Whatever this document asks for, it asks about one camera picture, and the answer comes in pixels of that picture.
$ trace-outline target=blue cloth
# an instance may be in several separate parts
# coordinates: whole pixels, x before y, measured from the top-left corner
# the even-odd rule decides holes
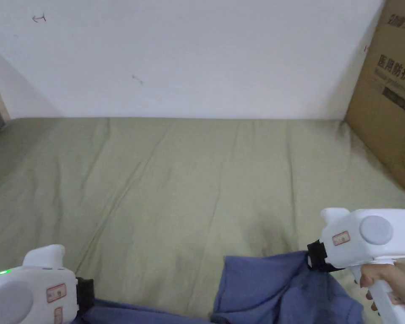
[[[227,256],[211,321],[231,324],[360,324],[362,305],[305,251],[267,258]],[[207,324],[146,307],[97,300],[74,324]]]
[[[82,318],[72,324],[208,324],[201,319],[190,319],[148,307],[96,300]]]

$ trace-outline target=pencil mark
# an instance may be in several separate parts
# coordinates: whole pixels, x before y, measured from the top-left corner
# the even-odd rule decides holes
[[[141,85],[144,84],[142,79],[138,78],[137,76],[135,76],[135,75],[133,75],[133,74],[132,74],[132,78],[134,78],[135,80],[137,80]]]
[[[44,13],[42,13],[42,17],[33,16],[31,19],[32,19],[34,22],[38,22],[38,20],[40,20],[40,19],[43,19],[44,21],[46,21],[46,19],[45,19],[45,14],[44,14]]]

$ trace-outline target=handle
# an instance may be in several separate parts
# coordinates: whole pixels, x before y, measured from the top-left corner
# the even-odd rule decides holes
[[[354,279],[360,282],[362,266],[350,267]],[[405,304],[394,294],[390,286],[383,280],[378,280],[369,288],[372,298],[378,307],[378,312],[384,324],[405,324]]]

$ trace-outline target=cardboard box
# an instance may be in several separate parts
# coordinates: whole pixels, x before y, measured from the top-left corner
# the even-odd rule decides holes
[[[388,0],[346,121],[405,188],[405,0]]]

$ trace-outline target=gray circular button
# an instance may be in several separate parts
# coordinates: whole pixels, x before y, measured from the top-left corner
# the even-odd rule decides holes
[[[360,234],[366,242],[382,246],[393,237],[393,228],[387,219],[372,215],[362,220]]]
[[[18,282],[0,286],[0,324],[20,323],[33,306],[33,293]]]

